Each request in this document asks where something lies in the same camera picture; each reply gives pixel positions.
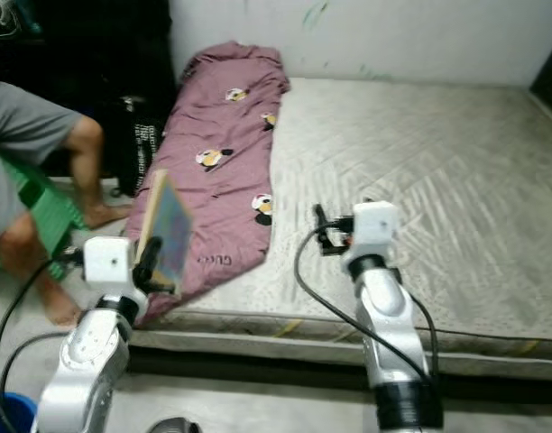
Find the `person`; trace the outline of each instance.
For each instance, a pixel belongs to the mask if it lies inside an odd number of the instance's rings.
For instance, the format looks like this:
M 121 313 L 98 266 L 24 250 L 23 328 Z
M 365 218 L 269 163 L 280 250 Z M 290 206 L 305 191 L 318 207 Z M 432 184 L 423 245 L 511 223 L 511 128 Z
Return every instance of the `person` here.
M 109 207 L 102 199 L 103 144 L 96 121 L 0 82 L 0 152 L 41 164 L 59 146 L 69 149 L 73 182 L 90 228 L 127 217 L 130 211 Z M 34 220 L 0 160 L 0 263 L 26 281 L 47 256 Z M 48 272 L 41 274 L 35 287 L 51 322 L 71 326 L 77 321 L 78 306 Z

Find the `white wall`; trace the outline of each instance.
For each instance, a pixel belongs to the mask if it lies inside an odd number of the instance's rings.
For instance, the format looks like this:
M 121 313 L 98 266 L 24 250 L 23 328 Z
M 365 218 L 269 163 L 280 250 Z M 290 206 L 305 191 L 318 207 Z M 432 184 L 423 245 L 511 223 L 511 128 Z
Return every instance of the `white wall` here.
M 234 39 L 292 77 L 528 86 L 552 50 L 552 0 L 170 0 L 176 71 Z

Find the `wooden board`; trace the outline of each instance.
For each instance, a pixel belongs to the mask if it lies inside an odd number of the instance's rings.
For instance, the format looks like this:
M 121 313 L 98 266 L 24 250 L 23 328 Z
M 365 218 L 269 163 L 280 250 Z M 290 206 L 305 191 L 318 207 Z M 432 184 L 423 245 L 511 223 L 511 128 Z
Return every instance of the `wooden board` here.
M 140 261 L 148 240 L 159 236 L 163 240 L 158 264 L 152 280 L 173 285 L 174 294 L 181 294 L 184 264 L 188 256 L 192 231 L 192 215 L 182 202 L 166 170 L 152 174 L 152 186 L 143 216 L 142 232 L 136 251 L 136 263 Z

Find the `cartoon print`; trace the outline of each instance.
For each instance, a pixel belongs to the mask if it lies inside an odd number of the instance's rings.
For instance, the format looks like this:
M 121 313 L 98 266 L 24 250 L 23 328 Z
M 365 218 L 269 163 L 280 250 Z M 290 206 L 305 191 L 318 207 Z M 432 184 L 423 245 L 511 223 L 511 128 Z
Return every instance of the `cartoon print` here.
M 242 90 L 240 88 L 231 88 L 227 92 L 225 92 L 225 100 L 226 101 L 233 101 L 238 102 L 244 99 L 248 96 L 248 92 L 245 90 Z
M 276 116 L 272 113 L 264 113 L 262 119 L 264 119 L 264 131 L 271 131 L 276 126 Z
M 258 212 L 255 220 L 263 226 L 272 224 L 272 196 L 270 194 L 258 194 L 252 200 L 252 208 Z
M 223 156 L 230 156 L 232 153 L 234 153 L 232 149 L 223 149 L 221 151 L 208 149 L 196 155 L 196 162 L 202 167 L 206 167 L 205 172 L 209 172 L 218 165 Z

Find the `wall stain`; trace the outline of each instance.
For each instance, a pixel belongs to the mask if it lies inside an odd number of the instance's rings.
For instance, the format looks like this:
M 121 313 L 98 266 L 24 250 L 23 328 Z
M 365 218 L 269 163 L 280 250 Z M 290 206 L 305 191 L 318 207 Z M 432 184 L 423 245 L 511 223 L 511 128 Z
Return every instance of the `wall stain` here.
M 369 68 L 364 63 L 360 65 L 360 69 L 358 70 L 358 73 L 363 76 L 365 79 L 370 79 L 372 81 L 392 81 L 393 77 L 391 74 L 379 74 L 377 72 L 374 72 L 371 68 Z
M 314 29 L 317 26 L 320 17 L 329 6 L 330 0 L 324 0 L 312 5 L 312 7 L 310 7 L 304 15 L 304 19 L 302 20 L 302 28 L 308 30 Z

